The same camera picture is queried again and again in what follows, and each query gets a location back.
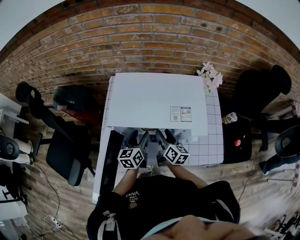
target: white tile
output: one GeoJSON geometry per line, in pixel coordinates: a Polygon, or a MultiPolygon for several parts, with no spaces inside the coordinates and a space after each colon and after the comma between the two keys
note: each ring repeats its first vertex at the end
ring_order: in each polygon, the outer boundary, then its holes
{"type": "Polygon", "coordinates": [[[216,155],[218,152],[218,145],[208,145],[208,154],[209,155],[216,155]]]}
{"type": "Polygon", "coordinates": [[[197,141],[194,141],[194,142],[189,142],[188,144],[190,144],[190,145],[199,145],[199,139],[197,141]]]}
{"type": "Polygon", "coordinates": [[[109,109],[106,110],[106,117],[105,118],[108,119],[108,116],[109,116],[109,109]]]}
{"type": "Polygon", "coordinates": [[[214,105],[214,98],[210,96],[205,96],[205,102],[207,105],[214,105]]]}
{"type": "Polygon", "coordinates": [[[208,134],[208,144],[217,144],[216,134],[208,134]]]}
{"type": "Polygon", "coordinates": [[[224,154],[223,144],[217,145],[217,153],[218,154],[224,154]]]}
{"type": "Polygon", "coordinates": [[[215,106],[215,114],[221,115],[220,106],[215,106]]]}
{"type": "Polygon", "coordinates": [[[217,126],[216,124],[208,124],[208,134],[217,134],[216,126],[217,126]]]}
{"type": "Polygon", "coordinates": [[[213,105],[206,105],[207,114],[215,114],[215,107],[213,105]]]}
{"type": "Polygon", "coordinates": [[[190,166],[199,165],[199,156],[189,156],[188,165],[190,166]]]}
{"type": "Polygon", "coordinates": [[[101,128],[104,128],[105,126],[105,119],[102,119],[102,127],[101,128]]]}
{"type": "Polygon", "coordinates": [[[182,146],[188,151],[188,144],[183,144],[182,146]]]}
{"type": "Polygon", "coordinates": [[[106,149],[107,149],[110,134],[111,134],[111,128],[106,127],[104,129],[103,135],[101,135],[102,141],[100,143],[98,161],[99,160],[104,161],[104,159],[105,159],[106,149]]]}
{"type": "Polygon", "coordinates": [[[199,136],[199,144],[208,144],[208,136],[199,136]]]}
{"type": "Polygon", "coordinates": [[[204,94],[206,96],[212,96],[212,91],[209,92],[207,88],[204,88],[204,94]]]}
{"type": "Polygon", "coordinates": [[[208,164],[208,156],[199,156],[199,165],[208,164]]]}
{"type": "Polygon", "coordinates": [[[107,100],[107,109],[109,109],[109,105],[110,105],[111,101],[107,100]]]}
{"type": "Polygon", "coordinates": [[[217,143],[218,144],[223,144],[223,134],[218,134],[217,135],[217,143]]]}
{"type": "Polygon", "coordinates": [[[103,118],[104,118],[104,119],[107,118],[107,117],[106,117],[106,113],[107,113],[107,109],[104,109],[104,111],[103,111],[103,118]]]}
{"type": "Polygon", "coordinates": [[[217,134],[223,134],[223,128],[222,125],[216,125],[217,126],[217,134]]]}
{"type": "Polygon", "coordinates": [[[217,155],[208,156],[208,164],[214,164],[214,163],[218,163],[218,156],[217,155]]]}
{"type": "Polygon", "coordinates": [[[207,114],[207,123],[216,124],[216,117],[213,114],[207,114]]]}
{"type": "Polygon", "coordinates": [[[109,101],[109,100],[106,100],[106,101],[105,101],[104,109],[107,108],[108,101],[109,101]]]}
{"type": "Polygon", "coordinates": [[[190,155],[199,155],[199,145],[189,145],[188,152],[190,155]]]}
{"type": "Polygon", "coordinates": [[[221,115],[215,115],[216,116],[216,123],[217,124],[222,124],[222,117],[221,115]]]}
{"type": "Polygon", "coordinates": [[[218,155],[217,156],[217,162],[222,163],[224,161],[224,155],[218,155]]]}
{"type": "Polygon", "coordinates": [[[220,101],[218,97],[214,97],[214,105],[215,106],[220,106],[220,101]]]}
{"type": "Polygon", "coordinates": [[[208,155],[208,145],[199,145],[199,155],[208,155]]]}
{"type": "Polygon", "coordinates": [[[218,95],[218,90],[217,90],[217,89],[214,89],[214,90],[212,91],[212,95],[213,95],[214,97],[219,97],[219,95],[218,95]]]}
{"type": "Polygon", "coordinates": [[[107,95],[106,95],[106,99],[109,99],[109,95],[110,95],[111,91],[107,91],[107,95]]]}

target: cable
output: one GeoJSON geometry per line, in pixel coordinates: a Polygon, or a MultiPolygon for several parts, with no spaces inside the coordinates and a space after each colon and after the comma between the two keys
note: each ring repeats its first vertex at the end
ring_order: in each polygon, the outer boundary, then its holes
{"type": "Polygon", "coordinates": [[[47,217],[49,217],[50,215],[47,215],[46,217],[44,217],[44,226],[43,226],[43,232],[45,231],[45,219],[47,218],[47,217]]]}
{"type": "MultiPolygon", "coordinates": [[[[253,170],[254,163],[255,163],[255,161],[256,161],[256,158],[257,158],[257,155],[258,155],[259,152],[260,152],[260,150],[257,152],[257,154],[256,154],[256,156],[255,156],[255,159],[254,159],[254,161],[253,161],[252,168],[251,168],[250,171],[253,170]]],[[[243,189],[243,191],[242,191],[242,193],[241,193],[241,195],[240,195],[240,197],[239,197],[239,201],[238,201],[239,203],[240,203],[240,199],[241,199],[241,197],[243,196],[243,193],[244,193],[244,191],[245,191],[245,189],[246,189],[246,186],[247,186],[247,184],[248,184],[248,181],[249,181],[250,177],[251,177],[251,176],[249,176],[249,177],[247,178],[247,181],[246,181],[246,184],[245,184],[245,186],[244,186],[244,189],[243,189]]]]}
{"type": "Polygon", "coordinates": [[[67,234],[66,232],[62,231],[61,229],[60,229],[60,231],[63,232],[64,234],[68,235],[69,237],[73,238],[71,235],[67,234]]]}
{"type": "Polygon", "coordinates": [[[62,224],[62,226],[65,226],[79,240],[79,238],[76,236],[76,234],[73,233],[73,231],[68,226],[66,226],[64,224],[62,224]]]}
{"type": "Polygon", "coordinates": [[[56,234],[56,233],[58,233],[59,231],[55,231],[55,228],[52,230],[52,231],[48,231],[48,232],[52,232],[52,233],[48,233],[47,232],[47,234],[40,234],[40,235],[38,235],[38,236],[36,236],[36,237],[34,237],[34,238],[30,238],[29,240],[33,240],[33,239],[36,239],[36,238],[40,238],[40,237],[43,237],[43,236],[45,236],[45,235],[54,235],[54,234],[56,234]]]}
{"type": "Polygon", "coordinates": [[[58,198],[58,208],[57,208],[57,211],[56,211],[56,214],[55,214],[55,217],[54,217],[54,219],[56,219],[57,214],[58,214],[58,210],[60,209],[60,197],[58,196],[58,193],[57,193],[57,191],[54,189],[54,187],[52,187],[52,185],[50,184],[50,182],[49,182],[49,180],[48,180],[48,178],[47,178],[47,175],[46,175],[46,173],[44,172],[44,170],[43,170],[39,165],[37,165],[35,162],[34,162],[34,164],[35,164],[40,170],[42,170],[42,172],[44,173],[44,175],[45,175],[45,177],[46,177],[46,179],[47,179],[47,182],[48,182],[49,186],[54,190],[54,192],[55,192],[56,195],[57,195],[57,198],[58,198]]]}

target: can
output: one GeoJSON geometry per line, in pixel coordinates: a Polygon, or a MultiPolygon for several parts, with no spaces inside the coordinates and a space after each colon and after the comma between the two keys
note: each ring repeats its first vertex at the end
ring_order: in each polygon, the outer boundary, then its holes
{"type": "Polygon", "coordinates": [[[224,117],[222,117],[222,123],[224,124],[229,124],[236,122],[238,120],[238,116],[236,115],[235,112],[232,112],[224,117]]]}

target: black t-shirt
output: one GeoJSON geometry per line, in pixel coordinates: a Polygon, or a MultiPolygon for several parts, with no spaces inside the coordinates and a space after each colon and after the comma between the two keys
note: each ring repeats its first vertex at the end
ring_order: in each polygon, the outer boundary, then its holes
{"type": "MultiPolygon", "coordinates": [[[[88,220],[90,240],[97,239],[107,211],[116,213],[121,238],[131,240],[141,239],[164,221],[186,215],[236,223],[240,219],[240,207],[228,182],[198,189],[191,181],[163,175],[137,179],[124,196],[102,194],[88,220]]],[[[104,232],[103,239],[117,239],[116,231],[104,232]]]]}

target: dark cloth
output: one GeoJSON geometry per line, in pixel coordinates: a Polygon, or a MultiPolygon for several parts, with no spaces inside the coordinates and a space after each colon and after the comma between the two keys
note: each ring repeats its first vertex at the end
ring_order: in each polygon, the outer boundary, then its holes
{"type": "Polygon", "coordinates": [[[290,118],[285,120],[268,120],[262,123],[262,126],[267,132],[282,133],[283,131],[300,125],[300,118],[290,118]]]}
{"type": "MultiPolygon", "coordinates": [[[[235,223],[240,220],[240,206],[228,182],[220,181],[198,189],[191,181],[163,175],[137,179],[124,196],[113,192],[102,194],[88,220],[90,240],[97,239],[101,223],[108,218],[103,215],[106,211],[116,213],[121,238],[131,240],[142,238],[164,221],[186,215],[210,220],[216,220],[217,216],[218,220],[235,223]]],[[[103,239],[117,239],[117,231],[104,231],[103,239]]]]}
{"type": "Polygon", "coordinates": [[[264,174],[266,174],[268,171],[278,168],[282,166],[283,164],[292,164],[297,162],[300,159],[300,156],[292,156],[292,157],[280,157],[277,154],[273,157],[269,158],[267,161],[261,162],[260,167],[264,174]]]}

